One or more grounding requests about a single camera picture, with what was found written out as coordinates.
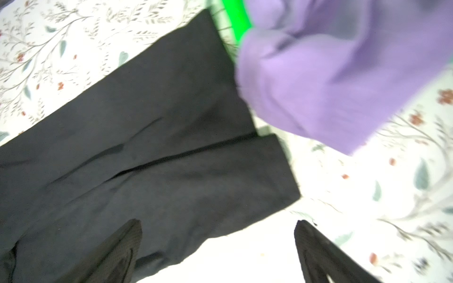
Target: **bed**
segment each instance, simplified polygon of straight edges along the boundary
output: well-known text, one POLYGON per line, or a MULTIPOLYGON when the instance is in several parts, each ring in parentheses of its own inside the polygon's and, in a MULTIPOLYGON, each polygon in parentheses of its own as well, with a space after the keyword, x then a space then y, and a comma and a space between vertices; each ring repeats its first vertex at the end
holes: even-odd
MULTIPOLYGON (((211 13, 231 57, 219 0, 211 13)), ((0 12, 0 145, 21 134, 158 38, 204 0, 15 0, 0 12)), ((303 282, 293 231, 315 225, 382 282, 453 282, 453 64, 352 156, 275 133, 302 198, 248 228, 209 239, 146 282, 303 282)))

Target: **green object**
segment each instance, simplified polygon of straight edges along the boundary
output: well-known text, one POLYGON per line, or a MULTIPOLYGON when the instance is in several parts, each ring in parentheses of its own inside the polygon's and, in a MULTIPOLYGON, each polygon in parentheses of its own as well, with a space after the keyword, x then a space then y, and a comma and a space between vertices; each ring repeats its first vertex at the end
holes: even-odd
POLYGON ((244 33, 252 27, 242 0, 222 0, 231 21, 234 37, 239 43, 244 33))

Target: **clothing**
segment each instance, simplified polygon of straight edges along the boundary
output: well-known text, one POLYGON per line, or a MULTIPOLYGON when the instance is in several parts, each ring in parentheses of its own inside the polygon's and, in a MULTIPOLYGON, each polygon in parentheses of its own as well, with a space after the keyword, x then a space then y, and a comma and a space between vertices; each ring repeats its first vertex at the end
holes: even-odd
POLYGON ((55 283, 129 283, 141 237, 140 221, 127 221, 55 283))
POLYGON ((133 218, 136 282, 300 196, 277 138, 256 134, 207 10, 0 147, 0 168, 13 283, 54 281, 133 218))
POLYGON ((4 7, 8 6, 13 2, 14 0, 0 0, 0 10, 2 10, 4 7))
POLYGON ((453 54, 451 0, 244 1, 240 94, 267 123, 351 154, 453 54))
POLYGON ((307 221, 298 221, 294 230, 305 283, 379 283, 334 243, 307 221))

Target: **purple sweater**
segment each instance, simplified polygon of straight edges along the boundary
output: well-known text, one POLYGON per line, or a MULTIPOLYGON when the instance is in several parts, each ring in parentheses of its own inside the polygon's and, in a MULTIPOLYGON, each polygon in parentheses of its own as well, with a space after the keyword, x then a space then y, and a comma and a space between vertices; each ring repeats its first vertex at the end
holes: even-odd
POLYGON ((244 2, 242 97, 269 124, 346 154, 453 54, 453 0, 244 2))

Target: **black leggings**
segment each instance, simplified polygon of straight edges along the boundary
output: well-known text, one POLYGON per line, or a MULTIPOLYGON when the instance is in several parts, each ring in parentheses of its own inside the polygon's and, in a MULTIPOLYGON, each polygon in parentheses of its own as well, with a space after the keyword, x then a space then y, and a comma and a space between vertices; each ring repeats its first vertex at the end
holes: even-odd
POLYGON ((0 282, 53 282, 136 218, 135 282, 298 198, 205 10, 0 147, 0 282))

